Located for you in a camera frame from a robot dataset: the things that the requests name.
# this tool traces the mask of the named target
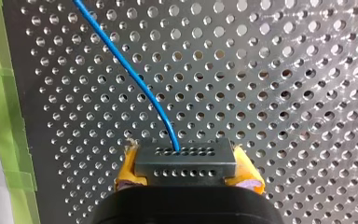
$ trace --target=green tape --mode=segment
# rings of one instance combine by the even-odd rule
[[[16,224],[39,224],[34,167],[24,131],[0,0],[0,158]]]

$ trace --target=blue cable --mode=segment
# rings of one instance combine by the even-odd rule
[[[138,74],[133,70],[129,62],[124,58],[124,56],[118,51],[115,44],[113,44],[112,41],[110,41],[109,37],[106,35],[106,33],[101,29],[100,25],[96,20],[92,18],[92,16],[89,14],[89,11],[84,6],[82,0],[74,0],[75,5],[80,10],[83,17],[89,22],[89,24],[94,29],[95,33],[98,34],[98,36],[101,38],[101,40],[104,42],[104,44],[110,49],[110,51],[115,55],[115,57],[118,59],[118,61],[123,65],[123,67],[128,71],[130,76],[135,80],[135,82],[138,84],[138,86],[142,89],[142,91],[145,93],[147,98],[149,98],[150,102],[153,104],[153,106],[156,108],[159,116],[161,117],[162,121],[165,124],[165,127],[167,128],[168,134],[170,135],[172,146],[176,151],[180,151],[179,142],[176,137],[175,131],[173,130],[173,127],[170,123],[170,120],[168,119],[167,115],[164,112],[164,109],[161,107],[159,102],[156,100],[156,97],[153,95],[153,93],[147,88],[146,84],[141,80],[141,78],[138,76]]]

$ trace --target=wire insulation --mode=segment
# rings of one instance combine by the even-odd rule
[[[110,49],[110,51],[115,55],[115,57],[118,59],[118,61],[121,63],[121,65],[128,71],[130,76],[135,80],[135,82],[138,84],[138,86],[142,89],[142,91],[145,93],[147,98],[150,100],[150,102],[153,104],[153,106],[156,108],[159,116],[161,117],[162,121],[165,124],[165,127],[168,131],[168,134],[172,141],[172,146],[176,151],[180,150],[179,147],[179,141],[176,137],[175,131],[173,130],[173,127],[171,125],[170,120],[168,119],[167,115],[164,112],[164,109],[161,107],[159,102],[157,101],[156,97],[153,95],[153,92],[151,92],[146,84],[141,80],[141,78],[138,76],[138,74],[133,70],[129,62],[124,58],[124,56],[120,53],[120,51],[116,48],[115,44],[110,41],[109,37],[106,35],[106,33],[101,29],[100,25],[96,20],[92,18],[89,11],[87,10],[86,6],[84,6],[82,0],[74,0],[74,4],[77,6],[77,8],[80,10],[83,17],[89,22],[91,27],[94,29],[95,33],[101,38],[101,40],[104,42],[104,44]]]

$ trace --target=metal surface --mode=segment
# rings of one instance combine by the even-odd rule
[[[358,1],[87,1],[179,137],[243,144],[286,223],[358,223]],[[71,1],[4,1],[42,223],[112,192],[162,122]]]
[[[181,143],[176,152],[169,144],[141,141],[134,172],[152,186],[224,186],[235,175],[236,162],[227,138],[212,143]]]

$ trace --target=black object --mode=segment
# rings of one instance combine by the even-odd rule
[[[149,186],[224,186],[235,175],[236,162],[227,138],[212,143],[181,143],[176,152],[170,144],[143,141],[135,158],[135,175]]]
[[[106,198],[92,224],[283,224],[263,196],[237,187],[133,187]]]

